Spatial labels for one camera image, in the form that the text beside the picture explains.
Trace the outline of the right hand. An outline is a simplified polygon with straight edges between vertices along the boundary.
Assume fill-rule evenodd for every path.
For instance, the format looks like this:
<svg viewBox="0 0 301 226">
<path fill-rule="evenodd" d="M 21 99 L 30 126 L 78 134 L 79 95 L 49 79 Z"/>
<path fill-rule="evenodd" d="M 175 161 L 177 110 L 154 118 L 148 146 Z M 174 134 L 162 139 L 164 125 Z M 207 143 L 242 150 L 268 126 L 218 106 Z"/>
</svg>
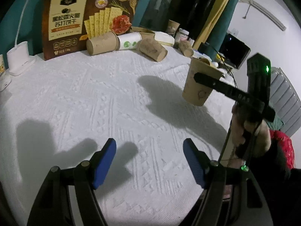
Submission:
<svg viewBox="0 0 301 226">
<path fill-rule="evenodd" d="M 266 121 L 253 124 L 245 120 L 239 111 L 239 105 L 235 103 L 232 107 L 230 126 L 234 146 L 250 145 L 251 153 L 254 155 L 267 152 L 271 146 L 271 137 Z"/>
</svg>

